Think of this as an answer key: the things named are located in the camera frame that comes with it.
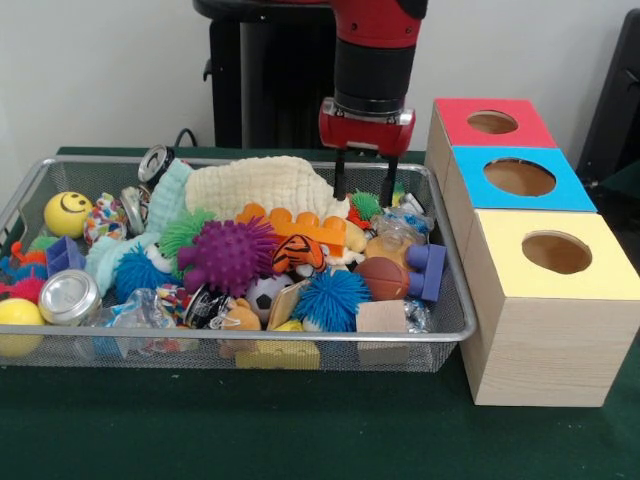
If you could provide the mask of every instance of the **metal basket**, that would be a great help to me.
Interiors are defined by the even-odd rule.
[[[15,237],[16,229],[20,230],[18,236],[22,237],[25,245],[29,245],[44,229],[43,210],[52,196],[68,190],[82,192],[89,198],[98,198],[102,192],[117,194],[122,188],[135,184],[138,163],[138,158],[120,157],[59,156],[44,160],[34,166],[19,185],[0,215],[0,229],[9,237]],[[229,161],[190,160],[194,168],[225,163]],[[313,163],[313,167],[325,179],[332,180],[333,164]],[[377,193],[386,173],[386,165],[348,163],[346,172],[349,191],[359,189]],[[242,362],[238,357],[235,361],[222,358],[219,355],[221,346],[242,350],[250,344],[254,350],[259,345],[268,351],[266,356],[243,363],[250,367],[435,372],[444,364],[456,343],[474,332],[475,312],[434,176],[422,166],[400,165],[397,178],[427,208],[429,214],[435,215],[438,228],[435,236],[432,234],[432,241],[435,239],[436,243],[443,243],[447,247],[440,300],[430,305],[430,333],[293,333],[0,325],[0,344],[5,346],[18,346],[15,342],[31,340],[25,335],[42,336],[42,342],[33,352],[20,357],[0,356],[0,364],[236,368],[236,363]],[[80,243],[81,249],[86,251],[86,245]],[[105,304],[111,302],[112,297],[105,299]],[[148,345],[152,340],[159,345],[188,344],[194,349],[153,353],[149,349],[136,348]],[[401,362],[361,362],[359,349],[367,346],[404,349],[405,358]]]

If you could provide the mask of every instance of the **wooden box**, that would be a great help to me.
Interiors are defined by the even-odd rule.
[[[640,324],[640,280],[600,215],[476,210],[464,268],[476,404],[603,404]]]
[[[596,211],[557,148],[454,147],[453,156],[443,198],[463,260],[474,209]]]
[[[444,192],[453,147],[556,148],[528,100],[439,98],[433,106],[425,164]]]

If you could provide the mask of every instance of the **green spiky ball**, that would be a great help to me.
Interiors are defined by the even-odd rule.
[[[356,190],[356,193],[351,195],[351,203],[358,211],[360,218],[366,222],[371,220],[371,217],[374,215],[382,213],[382,209],[378,203],[378,196],[373,193]]]
[[[29,245],[29,252],[38,251],[38,250],[46,250],[51,245],[58,241],[58,237],[51,237],[47,234],[38,235],[33,239],[31,245]]]
[[[200,233],[205,222],[215,220],[216,215],[201,208],[195,212],[186,212],[183,217],[171,222],[160,237],[158,248],[160,253],[171,259],[173,276],[182,280],[186,271],[178,269],[178,250],[193,245],[193,237]]]

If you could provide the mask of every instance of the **soccer ball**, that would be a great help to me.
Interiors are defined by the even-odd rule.
[[[251,305],[251,310],[260,318],[260,323],[263,326],[269,323],[271,307],[280,291],[289,285],[293,285],[293,283],[289,275],[278,275],[276,277],[263,275],[260,276],[259,280],[251,283],[245,298]]]

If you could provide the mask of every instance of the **white towel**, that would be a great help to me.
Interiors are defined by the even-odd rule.
[[[349,201],[333,198],[333,187],[298,157],[246,158],[220,167],[194,171],[186,186],[190,212],[201,207],[221,220],[234,220],[247,203],[259,203],[267,212],[286,208],[293,218],[313,212],[321,221],[346,218]]]

